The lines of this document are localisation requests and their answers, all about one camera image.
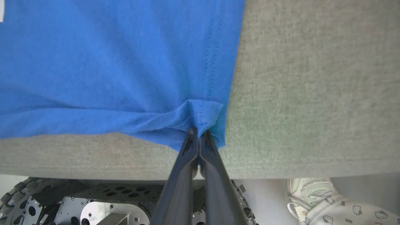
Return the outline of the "metal robot wheeled base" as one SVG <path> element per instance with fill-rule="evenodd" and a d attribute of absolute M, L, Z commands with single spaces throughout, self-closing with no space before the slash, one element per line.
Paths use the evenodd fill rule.
<path fill-rule="evenodd" d="M 40 178 L 32 195 L 6 225 L 150 225 L 164 185 L 100 183 Z M 193 189 L 192 225 L 206 225 L 205 186 Z"/>

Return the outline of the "grey fabric sofa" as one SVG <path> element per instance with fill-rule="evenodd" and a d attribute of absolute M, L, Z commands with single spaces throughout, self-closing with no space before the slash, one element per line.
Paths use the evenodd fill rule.
<path fill-rule="evenodd" d="M 217 148 L 231 178 L 399 172 L 400 0 L 245 0 Z M 179 150 L 118 132 L 6 138 L 0 173 L 164 180 Z"/>

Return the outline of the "blue white basketball jersey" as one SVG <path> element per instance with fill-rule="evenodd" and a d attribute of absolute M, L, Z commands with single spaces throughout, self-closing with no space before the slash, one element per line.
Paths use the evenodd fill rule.
<path fill-rule="evenodd" d="M 0 0 L 0 139 L 225 145 L 245 0 Z"/>

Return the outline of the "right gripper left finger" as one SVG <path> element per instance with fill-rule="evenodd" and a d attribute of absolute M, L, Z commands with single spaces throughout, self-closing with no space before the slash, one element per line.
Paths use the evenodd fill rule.
<path fill-rule="evenodd" d="M 192 127 L 157 201 L 150 225 L 192 225 L 193 178 L 198 170 L 197 143 L 198 131 Z"/>

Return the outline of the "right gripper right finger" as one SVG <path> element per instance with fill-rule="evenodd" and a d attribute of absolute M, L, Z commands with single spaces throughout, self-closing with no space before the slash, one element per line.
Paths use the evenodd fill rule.
<path fill-rule="evenodd" d="M 248 225 L 209 130 L 199 138 L 199 163 L 201 175 L 205 179 L 206 225 Z"/>

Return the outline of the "grey roller omni wheel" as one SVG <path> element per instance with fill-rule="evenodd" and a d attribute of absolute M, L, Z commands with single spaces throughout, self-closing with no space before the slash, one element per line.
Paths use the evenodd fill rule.
<path fill-rule="evenodd" d="M 0 198 L 0 224 L 4 224 L 6 219 L 11 217 L 11 212 L 16 208 L 17 204 L 32 195 L 41 182 L 42 180 L 39 178 L 29 177 L 25 181 L 16 184 L 11 191 Z"/>

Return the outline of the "white cat-print baby garment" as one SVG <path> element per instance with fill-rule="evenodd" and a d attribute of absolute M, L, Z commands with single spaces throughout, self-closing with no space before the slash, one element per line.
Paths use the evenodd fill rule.
<path fill-rule="evenodd" d="M 299 225 L 400 225 L 400 216 L 340 195 L 330 178 L 289 178 L 287 189 Z"/>

